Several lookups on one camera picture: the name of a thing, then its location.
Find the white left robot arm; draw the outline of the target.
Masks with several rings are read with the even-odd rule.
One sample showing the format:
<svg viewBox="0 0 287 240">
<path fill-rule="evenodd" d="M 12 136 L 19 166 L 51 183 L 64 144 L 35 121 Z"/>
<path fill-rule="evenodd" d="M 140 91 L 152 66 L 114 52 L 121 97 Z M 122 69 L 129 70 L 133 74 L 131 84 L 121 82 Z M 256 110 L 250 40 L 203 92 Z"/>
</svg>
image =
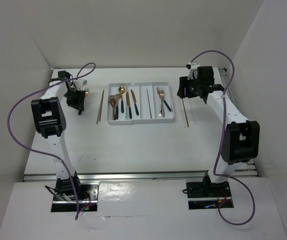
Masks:
<svg viewBox="0 0 287 240">
<path fill-rule="evenodd" d="M 57 78 L 50 79 L 50 88 L 42 97 L 32 100 L 30 105 L 36 131 L 46 139 L 50 153 L 60 158 L 53 158 L 56 170 L 54 194 L 75 200 L 82 195 L 82 186 L 66 146 L 67 121 L 61 100 L 66 98 L 67 106 L 77 110 L 80 115 L 84 111 L 86 92 L 68 80 L 71 76 L 65 70 L 59 71 Z"/>
</svg>

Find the gold fork green handle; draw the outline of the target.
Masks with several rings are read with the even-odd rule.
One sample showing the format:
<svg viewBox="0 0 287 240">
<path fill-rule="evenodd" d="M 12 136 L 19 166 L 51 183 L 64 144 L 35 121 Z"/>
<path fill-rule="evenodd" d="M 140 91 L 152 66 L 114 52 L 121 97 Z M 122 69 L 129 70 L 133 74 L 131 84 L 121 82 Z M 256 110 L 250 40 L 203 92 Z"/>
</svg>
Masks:
<svg viewBox="0 0 287 240">
<path fill-rule="evenodd" d="M 165 91 L 163 89 L 159 89 L 159 87 L 156 88 L 156 91 L 157 91 L 159 98 L 162 99 L 162 101 L 165 104 L 165 106 L 167 107 L 167 109 L 171 112 L 172 109 L 165 100 Z"/>
<path fill-rule="evenodd" d="M 78 115 L 80 116 L 84 111 L 85 98 L 89 95 L 89 88 L 78 90 Z"/>
</svg>

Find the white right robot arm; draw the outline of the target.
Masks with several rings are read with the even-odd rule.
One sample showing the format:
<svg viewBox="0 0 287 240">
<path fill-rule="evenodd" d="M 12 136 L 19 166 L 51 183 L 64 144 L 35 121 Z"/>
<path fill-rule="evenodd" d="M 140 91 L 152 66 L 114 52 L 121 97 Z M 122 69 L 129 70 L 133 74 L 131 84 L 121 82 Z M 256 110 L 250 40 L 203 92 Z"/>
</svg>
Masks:
<svg viewBox="0 0 287 240">
<path fill-rule="evenodd" d="M 186 67 L 189 74 L 180 77 L 177 96 L 181 99 L 201 98 L 223 124 L 218 160 L 205 173 L 201 191 L 197 192 L 207 197 L 218 197 L 227 192 L 228 177 L 242 164 L 258 156 L 260 125 L 241 114 L 225 95 L 224 87 L 215 83 L 213 67 L 192 63 Z"/>
</svg>

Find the brown chopstick pair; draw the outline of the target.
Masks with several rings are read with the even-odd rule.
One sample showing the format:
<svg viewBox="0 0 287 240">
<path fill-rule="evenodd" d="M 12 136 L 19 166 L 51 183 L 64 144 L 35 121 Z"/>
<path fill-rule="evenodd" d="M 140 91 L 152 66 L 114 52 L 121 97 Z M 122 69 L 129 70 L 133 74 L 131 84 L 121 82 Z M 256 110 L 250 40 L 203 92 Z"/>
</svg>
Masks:
<svg viewBox="0 0 287 240">
<path fill-rule="evenodd" d="M 102 108 L 103 108 L 103 100 L 104 100 L 104 93 L 105 93 L 105 90 L 103 89 L 103 90 L 102 90 L 102 94 L 101 94 L 101 99 L 100 99 L 100 104 L 99 104 L 99 109 L 98 109 L 96 124 L 98 124 L 98 123 L 101 121 Z"/>
</svg>

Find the gold knife green handle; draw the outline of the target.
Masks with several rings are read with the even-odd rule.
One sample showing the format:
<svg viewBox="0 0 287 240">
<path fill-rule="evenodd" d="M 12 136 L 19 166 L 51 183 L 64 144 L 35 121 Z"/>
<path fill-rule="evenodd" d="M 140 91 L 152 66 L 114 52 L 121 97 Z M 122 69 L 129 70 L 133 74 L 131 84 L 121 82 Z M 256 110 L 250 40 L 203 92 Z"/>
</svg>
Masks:
<svg viewBox="0 0 287 240">
<path fill-rule="evenodd" d="M 131 95 L 132 95 L 132 99 L 133 99 L 133 104 L 134 104 L 134 107 L 135 107 L 135 113 L 136 113 L 137 116 L 139 116 L 140 113 L 139 113 L 139 110 L 138 110 L 137 99 L 136 99 L 135 93 L 134 93 L 134 91 L 132 89 L 130 91 L 131 91 Z"/>
<path fill-rule="evenodd" d="M 126 92 L 126 104 L 127 104 L 127 107 L 128 107 L 128 116 L 129 116 L 129 119 L 132 119 L 132 109 L 131 109 L 131 104 L 130 104 L 130 96 L 129 96 L 129 92 L 127 91 Z"/>
</svg>

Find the metal chopstick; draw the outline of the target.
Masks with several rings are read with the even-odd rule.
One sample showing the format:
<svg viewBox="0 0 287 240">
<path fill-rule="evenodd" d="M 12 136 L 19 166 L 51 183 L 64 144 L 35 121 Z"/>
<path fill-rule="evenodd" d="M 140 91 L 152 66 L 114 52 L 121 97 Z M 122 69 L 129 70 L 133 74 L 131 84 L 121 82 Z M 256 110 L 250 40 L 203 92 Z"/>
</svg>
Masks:
<svg viewBox="0 0 287 240">
<path fill-rule="evenodd" d="M 146 94 L 147 94 L 147 101 L 148 101 L 149 116 L 150 116 L 150 119 L 152 119 L 153 116 L 152 116 L 151 102 L 150 102 L 150 94 L 149 94 L 148 88 L 146 89 Z"/>
</svg>

